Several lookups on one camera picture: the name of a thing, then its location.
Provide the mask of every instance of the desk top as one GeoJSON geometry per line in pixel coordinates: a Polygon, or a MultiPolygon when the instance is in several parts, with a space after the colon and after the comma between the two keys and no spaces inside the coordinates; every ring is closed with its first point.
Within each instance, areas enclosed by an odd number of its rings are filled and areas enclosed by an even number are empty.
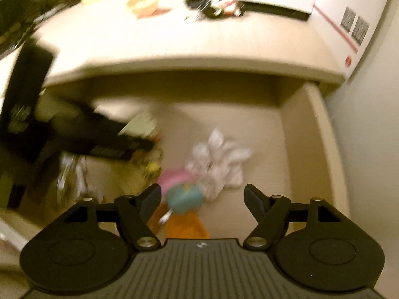
{"type": "MultiPolygon", "coordinates": [[[[218,69],[342,84],[332,53],[310,23],[247,12],[184,21],[182,0],[159,0],[163,14],[137,20],[128,0],[78,4],[45,21],[39,43],[58,51],[45,85],[97,75],[167,69],[218,69]]],[[[17,52],[0,61],[0,95],[17,52]]]]}

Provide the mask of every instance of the red stripe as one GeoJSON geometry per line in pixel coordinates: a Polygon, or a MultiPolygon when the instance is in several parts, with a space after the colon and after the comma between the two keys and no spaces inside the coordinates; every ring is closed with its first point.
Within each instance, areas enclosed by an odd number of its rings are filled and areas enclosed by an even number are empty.
{"type": "Polygon", "coordinates": [[[347,42],[349,47],[357,53],[359,50],[357,46],[350,40],[346,33],[338,27],[323,11],[321,11],[317,6],[314,6],[315,10],[321,14],[321,16],[335,29],[335,31],[347,42]]]}

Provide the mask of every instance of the qr code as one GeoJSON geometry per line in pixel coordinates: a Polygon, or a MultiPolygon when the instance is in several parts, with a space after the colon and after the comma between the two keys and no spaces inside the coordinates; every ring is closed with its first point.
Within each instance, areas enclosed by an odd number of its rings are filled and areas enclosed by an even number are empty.
{"type": "Polygon", "coordinates": [[[350,8],[346,7],[344,16],[342,17],[341,26],[347,31],[350,32],[352,28],[353,22],[355,21],[356,13],[350,8]]]}
{"type": "Polygon", "coordinates": [[[354,40],[358,42],[359,45],[362,44],[364,36],[369,28],[370,24],[365,22],[361,17],[358,17],[358,21],[356,21],[355,28],[352,32],[352,37],[354,40]]]}

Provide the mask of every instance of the pink object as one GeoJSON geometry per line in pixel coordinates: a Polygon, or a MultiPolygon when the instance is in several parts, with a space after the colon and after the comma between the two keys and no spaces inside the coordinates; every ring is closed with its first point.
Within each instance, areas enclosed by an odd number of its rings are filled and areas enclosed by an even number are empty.
{"type": "Polygon", "coordinates": [[[175,170],[162,171],[159,176],[157,183],[161,186],[162,197],[169,191],[170,188],[178,184],[193,183],[197,180],[197,177],[184,168],[175,170]]]}

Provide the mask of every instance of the white fabric flower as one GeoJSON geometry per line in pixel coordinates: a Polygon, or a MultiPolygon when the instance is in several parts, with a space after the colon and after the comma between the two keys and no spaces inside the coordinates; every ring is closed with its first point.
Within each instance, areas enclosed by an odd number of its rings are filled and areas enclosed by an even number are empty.
{"type": "Polygon", "coordinates": [[[215,128],[208,142],[193,147],[185,169],[198,176],[207,200],[214,200],[224,187],[240,187],[243,183],[242,163],[252,152],[234,140],[225,140],[215,128]]]}

